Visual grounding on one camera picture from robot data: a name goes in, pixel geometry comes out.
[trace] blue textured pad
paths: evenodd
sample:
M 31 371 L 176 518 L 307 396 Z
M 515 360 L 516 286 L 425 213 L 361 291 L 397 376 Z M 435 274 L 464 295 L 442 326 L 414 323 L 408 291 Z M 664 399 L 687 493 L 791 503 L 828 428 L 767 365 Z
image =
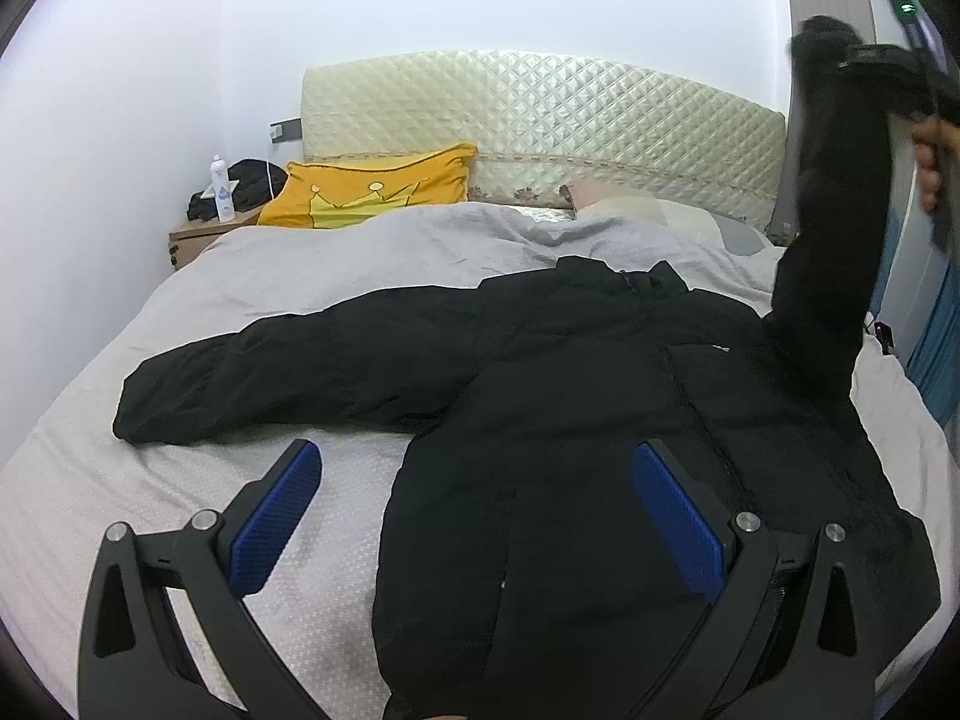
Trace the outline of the blue textured pad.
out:
M 318 488 L 320 450 L 306 442 L 230 545 L 227 580 L 234 598 L 253 595 L 267 584 Z
M 634 484 L 690 592 L 714 603 L 724 587 L 720 541 L 648 443 L 634 453 Z

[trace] silver bolt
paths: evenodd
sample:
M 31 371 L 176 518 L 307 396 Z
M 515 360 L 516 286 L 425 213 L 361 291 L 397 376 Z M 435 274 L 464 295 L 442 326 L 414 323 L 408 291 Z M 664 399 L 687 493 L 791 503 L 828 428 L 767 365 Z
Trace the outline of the silver bolt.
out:
M 753 512 L 741 512 L 736 516 L 736 527 L 747 533 L 758 531 L 761 524 L 760 518 Z
M 208 531 L 217 524 L 217 512 L 212 509 L 203 509 L 190 517 L 190 524 L 198 531 Z
M 843 529 L 843 525 L 837 525 L 835 522 L 830 523 L 824 528 L 824 533 L 827 534 L 827 538 L 831 541 L 836 541 L 838 544 L 847 537 L 847 531 Z
M 126 522 L 114 522 L 107 528 L 107 541 L 120 541 L 127 534 Z

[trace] headboard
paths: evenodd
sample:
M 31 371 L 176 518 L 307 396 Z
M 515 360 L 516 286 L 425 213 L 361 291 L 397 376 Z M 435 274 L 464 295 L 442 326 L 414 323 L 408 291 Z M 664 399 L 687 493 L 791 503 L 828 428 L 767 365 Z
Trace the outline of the headboard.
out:
M 666 73 L 533 52 L 423 52 L 310 68 L 304 158 L 349 161 L 475 143 L 469 197 L 566 207 L 590 177 L 765 229 L 784 115 Z

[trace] nightstand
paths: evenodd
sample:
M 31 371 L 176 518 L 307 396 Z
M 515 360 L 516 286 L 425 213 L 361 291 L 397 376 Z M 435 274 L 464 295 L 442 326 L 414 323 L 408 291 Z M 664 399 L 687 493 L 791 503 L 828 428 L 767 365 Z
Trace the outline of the nightstand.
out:
M 210 221 L 195 220 L 176 228 L 170 233 L 170 264 L 179 271 L 196 260 L 200 252 L 222 234 L 247 224 L 256 224 L 262 210 L 263 206 L 252 211 L 237 211 L 232 221 L 219 221 L 216 218 Z

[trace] jacket sleeve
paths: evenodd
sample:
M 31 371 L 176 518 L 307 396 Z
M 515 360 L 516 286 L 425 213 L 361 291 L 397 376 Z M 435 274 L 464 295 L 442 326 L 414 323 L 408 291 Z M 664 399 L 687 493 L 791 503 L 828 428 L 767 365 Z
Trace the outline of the jacket sleeve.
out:
M 850 391 L 877 279 L 890 199 L 887 116 L 869 90 L 836 66 L 859 43 L 843 23 L 817 17 L 794 40 L 803 100 L 798 177 L 800 234 L 776 271 L 766 322 L 812 391 Z
M 436 420 L 507 340 L 528 282 L 381 290 L 318 314 L 150 358 L 124 381 L 113 423 L 131 443 L 189 443 L 257 423 L 355 421 L 412 430 Z

